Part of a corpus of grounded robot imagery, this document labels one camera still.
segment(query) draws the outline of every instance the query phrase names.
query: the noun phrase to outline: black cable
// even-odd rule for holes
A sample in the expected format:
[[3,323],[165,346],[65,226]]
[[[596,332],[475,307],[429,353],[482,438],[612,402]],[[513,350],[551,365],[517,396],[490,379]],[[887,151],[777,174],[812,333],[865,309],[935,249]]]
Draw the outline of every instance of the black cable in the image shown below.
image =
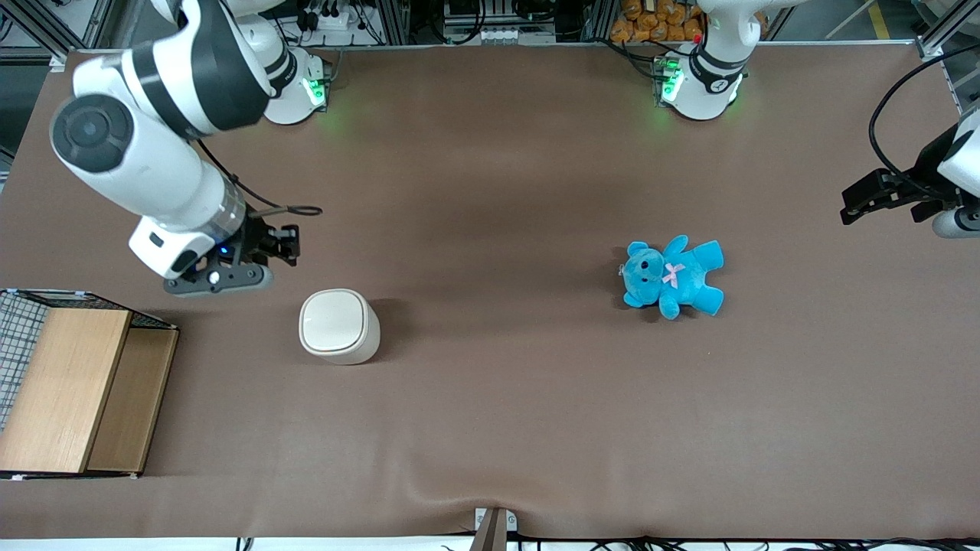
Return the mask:
[[653,73],[650,73],[646,69],[643,69],[642,67],[640,67],[639,64],[636,63],[636,61],[633,59],[633,55],[630,54],[629,53],[629,50],[626,49],[626,43],[625,42],[622,43],[622,51],[626,53],[626,59],[629,60],[629,65],[632,65],[633,66],[633,69],[635,69],[637,73],[639,73],[640,75],[645,76],[646,78],[652,78],[653,80],[660,79],[659,77],[657,77]]
[[367,31],[367,34],[375,42],[377,42],[378,46],[383,46],[384,40],[381,40],[381,34],[374,28],[374,24],[371,22],[370,18],[368,18],[367,10],[365,10],[362,0],[354,0],[351,2],[351,6],[354,7],[354,11],[358,13],[358,17],[361,18],[361,21],[365,23],[365,30]]
[[551,10],[547,12],[528,12],[520,9],[520,0],[511,0],[511,9],[515,14],[521,19],[528,20],[533,23],[545,22],[555,18],[555,14],[558,12],[558,2],[552,4]]
[[650,42],[651,44],[657,44],[659,47],[663,48],[664,50],[666,50],[668,52],[673,52],[673,53],[677,54],[678,56],[684,56],[686,58],[691,57],[691,54],[689,54],[687,52],[682,52],[682,51],[680,51],[680,50],[678,50],[676,48],[671,48],[670,46],[667,46],[663,42],[659,42],[659,41],[654,40],[652,38],[647,38],[645,40],[641,40],[641,42]]
[[218,158],[215,157],[215,155],[211,152],[211,150],[208,149],[208,146],[204,144],[204,140],[200,140],[200,139],[197,140],[197,144],[201,146],[201,150],[204,151],[204,154],[208,156],[208,159],[211,159],[211,162],[214,163],[216,167],[218,167],[218,170],[221,171],[221,173],[224,174],[226,178],[228,178],[228,181],[237,185],[242,189],[242,191],[248,193],[252,197],[255,197],[257,200],[262,201],[263,203],[269,205],[270,207],[273,207],[274,209],[282,209],[282,212],[289,213],[291,215],[296,215],[301,217],[314,217],[323,214],[322,208],[313,205],[286,205],[283,207],[282,205],[277,205],[271,202],[269,199],[266,199],[265,197],[259,195],[255,191],[252,191],[247,185],[245,185],[244,183],[241,182],[240,179],[238,179],[238,175],[233,174],[228,169],[226,169],[224,165],[221,163],[221,161],[219,161]]
[[272,16],[272,18],[275,19],[275,26],[279,27],[279,35],[282,36],[283,42],[288,44],[289,40],[293,40],[297,44],[299,43],[300,41],[299,37],[295,36],[294,34],[290,33],[288,37],[286,36],[286,31],[282,28],[282,22],[279,21],[278,16]]
[[868,125],[867,125],[867,137],[871,141],[871,149],[874,150],[874,154],[878,156],[878,159],[885,165],[885,168],[887,168],[889,171],[891,171],[891,173],[893,175],[895,175],[896,177],[898,177],[899,179],[901,179],[903,182],[907,183],[908,185],[911,185],[912,187],[914,187],[915,189],[917,189],[919,192],[925,194],[927,197],[933,197],[933,198],[940,199],[940,200],[943,200],[943,201],[948,201],[948,202],[955,202],[956,201],[956,194],[955,193],[952,196],[946,195],[946,194],[937,195],[937,193],[936,193],[935,190],[929,189],[928,187],[925,187],[925,186],[919,184],[917,181],[915,181],[912,178],[908,177],[907,175],[903,174],[903,172],[900,171],[899,168],[895,166],[895,163],[892,163],[892,161],[888,157],[885,156],[885,152],[882,151],[881,150],[881,146],[878,145],[878,137],[875,134],[875,124],[878,122],[878,117],[881,115],[881,112],[885,109],[885,105],[888,104],[888,101],[890,99],[892,99],[892,96],[895,95],[895,92],[899,91],[899,88],[901,88],[913,76],[916,76],[919,73],[922,73],[923,71],[925,71],[926,69],[929,69],[930,67],[936,65],[937,63],[942,63],[943,61],[950,59],[952,56],[958,56],[959,54],[961,54],[963,52],[968,52],[968,51],[973,50],[973,49],[976,49],[976,48],[980,48],[980,43],[973,44],[971,46],[965,46],[965,47],[959,48],[958,50],[953,50],[952,52],[949,52],[949,53],[943,54],[941,56],[935,57],[935,58],[933,58],[933,59],[931,59],[931,60],[923,63],[922,65],[916,67],[915,69],[909,71],[908,73],[906,73],[905,76],[903,76],[902,78],[899,78],[899,81],[896,82],[888,90],[888,92],[885,94],[885,97],[881,98],[881,102],[878,104],[878,107],[875,108],[874,113],[871,114],[871,121],[868,122]]
[[429,4],[429,11],[431,12],[429,14],[429,29],[432,31],[432,34],[435,35],[435,37],[443,44],[459,46],[470,42],[480,33],[481,30],[483,30],[483,26],[487,21],[487,10],[486,6],[483,5],[483,1],[484,0],[475,0],[476,14],[473,16],[473,29],[463,40],[457,42],[452,38],[447,38],[441,31],[439,31],[438,28],[436,28],[436,22],[440,19],[440,17],[442,17],[437,8],[440,4],[442,4],[443,0],[432,0],[432,2]]
[[583,40],[583,42],[599,42],[600,44],[606,44],[611,50],[613,50],[613,52],[619,54],[622,57],[632,56],[633,59],[635,59],[637,61],[647,61],[647,62],[654,61],[654,58],[652,58],[650,56],[641,56],[641,55],[638,55],[638,54],[628,54],[626,52],[626,48],[625,47],[619,47],[618,44],[616,44],[615,42],[609,40],[608,38],[601,38],[601,37],[598,37],[597,36],[595,38],[586,38],[585,40]]
[[[9,23],[9,25],[7,25],[7,30],[3,30],[4,23]],[[14,20],[9,20],[7,19],[7,16],[0,14],[0,31],[3,32],[3,36],[0,36],[0,42],[6,40],[7,36],[10,34],[10,31],[13,29],[14,29]]]

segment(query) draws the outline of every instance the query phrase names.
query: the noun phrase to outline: wire mesh basket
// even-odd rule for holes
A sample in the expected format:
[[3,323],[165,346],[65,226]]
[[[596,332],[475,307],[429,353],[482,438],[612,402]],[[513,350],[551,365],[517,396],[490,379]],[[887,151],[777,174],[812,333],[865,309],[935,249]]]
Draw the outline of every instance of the wire mesh basket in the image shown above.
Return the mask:
[[176,328],[159,318],[85,291],[0,289],[0,432],[7,425],[51,308],[129,310],[131,327]]

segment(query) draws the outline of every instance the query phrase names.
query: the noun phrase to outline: teddy bear ear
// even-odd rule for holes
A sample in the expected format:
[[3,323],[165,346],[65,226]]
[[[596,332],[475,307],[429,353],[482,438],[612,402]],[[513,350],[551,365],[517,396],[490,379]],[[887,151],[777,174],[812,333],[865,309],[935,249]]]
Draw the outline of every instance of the teddy bear ear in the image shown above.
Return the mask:
[[632,243],[629,244],[628,247],[626,247],[626,252],[629,253],[629,256],[633,256],[636,253],[640,251],[645,251],[649,248],[650,245],[644,243],[643,241],[633,241]]
[[684,252],[684,248],[687,247],[687,235],[680,234],[667,243],[666,248],[663,249],[663,254],[665,255],[676,255]]

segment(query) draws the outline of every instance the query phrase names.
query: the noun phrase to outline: cable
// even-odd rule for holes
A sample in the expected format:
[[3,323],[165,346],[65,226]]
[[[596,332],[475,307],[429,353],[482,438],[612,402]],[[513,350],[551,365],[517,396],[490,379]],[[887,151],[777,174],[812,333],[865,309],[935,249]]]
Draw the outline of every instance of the cable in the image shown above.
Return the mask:
[[[9,23],[9,25],[7,25],[7,30],[3,29],[3,25],[5,23]],[[10,34],[10,31],[13,29],[14,29],[14,20],[9,20],[7,19],[7,16],[0,14],[0,32],[3,32],[3,36],[0,36],[0,42],[6,40],[7,35]]]
[[677,54],[678,56],[684,56],[686,58],[691,57],[691,54],[689,54],[687,52],[682,52],[682,51],[680,51],[680,50],[678,50],[676,48],[671,48],[670,46],[667,46],[663,42],[659,42],[659,41],[654,40],[654,39],[651,39],[651,38],[647,38],[645,40],[641,40],[641,42],[650,42],[651,44],[657,44],[659,47],[663,48],[664,50],[666,50],[668,52],[673,52],[673,53]]
[[278,16],[272,16],[272,18],[275,19],[275,26],[279,27],[279,34],[282,36],[283,42],[288,44],[290,40],[293,40],[297,44],[299,43],[300,39],[296,35],[290,33],[288,37],[286,36],[286,31],[282,28],[282,22],[279,21]]
[[337,79],[337,75],[340,75],[340,64],[344,61],[344,51],[346,51],[346,48],[340,48],[340,54],[337,55],[337,63],[333,64],[333,70],[330,71],[328,83],[332,84]]
[[204,140],[200,140],[200,139],[197,140],[197,144],[201,146],[201,150],[204,151],[204,154],[208,156],[208,159],[211,159],[211,162],[214,163],[216,167],[218,167],[218,170],[221,171],[221,173],[228,178],[228,181],[240,187],[242,191],[248,193],[256,200],[262,201],[263,203],[269,205],[270,207],[272,207],[277,211],[270,214],[278,214],[279,212],[284,212],[284,213],[289,213],[291,215],[296,215],[301,217],[314,217],[323,214],[322,208],[315,207],[313,205],[286,205],[284,207],[282,205],[276,205],[275,203],[271,202],[269,199],[266,199],[262,195],[259,195],[255,191],[249,189],[247,185],[245,185],[244,183],[241,182],[240,179],[238,179],[238,175],[235,175],[231,173],[228,169],[226,169],[224,165],[221,163],[221,161],[219,161],[218,158],[215,157],[215,154],[212,153],[210,149],[208,149],[208,146],[204,144]]
[[629,65],[632,65],[633,66],[633,69],[635,69],[637,73],[639,73],[640,75],[645,76],[646,78],[652,78],[653,80],[658,80],[659,79],[656,75],[654,75],[653,73],[650,73],[646,69],[643,69],[642,67],[640,67],[636,63],[636,61],[634,61],[633,55],[630,54],[629,53],[629,50],[626,49],[626,43],[625,42],[622,43],[622,51],[625,52],[626,59],[629,60]]
[[511,0],[511,9],[521,19],[525,19],[533,23],[539,23],[555,18],[555,14],[558,12],[558,2],[554,2],[551,10],[547,12],[528,12],[520,9],[520,0]]
[[454,41],[452,38],[447,38],[442,32],[439,31],[439,29],[436,28],[436,24],[435,24],[436,20],[439,19],[439,15],[438,15],[439,12],[436,10],[436,8],[438,7],[438,4],[440,4],[441,2],[442,0],[432,0],[432,2],[429,4],[429,8],[431,11],[431,13],[429,14],[429,29],[432,30],[432,34],[434,34],[435,37],[438,38],[439,41],[442,42],[443,44],[451,44],[451,45],[458,45],[458,46],[462,44],[466,44],[467,42],[470,42],[473,38],[475,38],[476,35],[479,34],[480,31],[483,29],[484,24],[486,24],[487,10],[486,10],[486,6],[483,4],[484,0],[475,0],[476,15],[473,16],[473,29],[469,32],[469,35],[463,40],[460,40],[459,42]]
[[374,28],[374,24],[368,17],[367,10],[365,10],[362,0],[354,0],[351,2],[351,6],[354,8],[354,11],[358,13],[358,17],[361,18],[361,21],[365,23],[365,30],[367,31],[367,34],[370,35],[375,42],[377,42],[378,46],[383,46],[384,40],[381,40],[381,34]]
[[973,44],[971,46],[965,46],[959,48],[958,50],[954,50],[952,52],[943,54],[939,57],[935,57],[923,63],[922,65],[916,67],[915,69],[909,71],[908,73],[906,73],[905,76],[899,78],[899,81],[896,82],[891,87],[891,89],[888,90],[888,92],[885,94],[885,97],[881,98],[881,102],[878,104],[878,107],[875,108],[874,113],[871,114],[871,121],[868,122],[867,125],[867,137],[871,141],[871,149],[874,150],[874,154],[878,156],[878,159],[881,160],[882,164],[885,165],[885,168],[891,171],[893,175],[901,179],[903,182],[914,187],[915,189],[917,189],[919,192],[923,193],[927,197],[932,197],[947,202],[955,202],[957,199],[955,193],[952,196],[946,194],[937,195],[935,190],[929,189],[928,187],[919,184],[917,181],[913,180],[912,178],[905,175],[902,171],[900,171],[899,168],[895,166],[895,163],[892,163],[892,161],[885,156],[885,152],[882,151],[881,146],[878,145],[878,137],[875,134],[875,124],[878,122],[878,117],[881,115],[881,112],[885,109],[885,105],[887,105],[888,101],[892,99],[892,96],[895,95],[895,92],[899,91],[899,88],[901,88],[903,84],[908,82],[913,76],[922,73],[923,71],[929,69],[930,67],[936,65],[937,63],[942,63],[943,61],[948,60],[953,56],[958,56],[963,52],[968,52],[976,48],[980,48],[980,43]]

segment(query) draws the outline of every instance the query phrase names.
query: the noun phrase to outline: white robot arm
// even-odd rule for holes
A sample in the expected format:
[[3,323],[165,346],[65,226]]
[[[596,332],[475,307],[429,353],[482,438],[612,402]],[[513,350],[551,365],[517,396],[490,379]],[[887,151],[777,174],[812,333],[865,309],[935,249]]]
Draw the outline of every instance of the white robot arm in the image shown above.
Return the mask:
[[806,0],[699,0],[708,16],[705,34],[698,44],[669,53],[667,79],[659,84],[663,103],[696,121],[721,115],[735,101],[742,72],[756,49],[761,25],[756,12],[788,8]]
[[221,0],[183,0],[168,38],[88,60],[51,143],[82,181],[142,218],[129,247],[177,295],[262,288],[295,266],[299,228],[275,229],[187,140],[252,125],[276,93]]
[[940,237],[980,237],[980,111],[963,113],[919,153],[915,165],[901,173],[872,171],[843,192],[841,221],[853,224],[881,209],[914,203],[912,219],[932,220]]

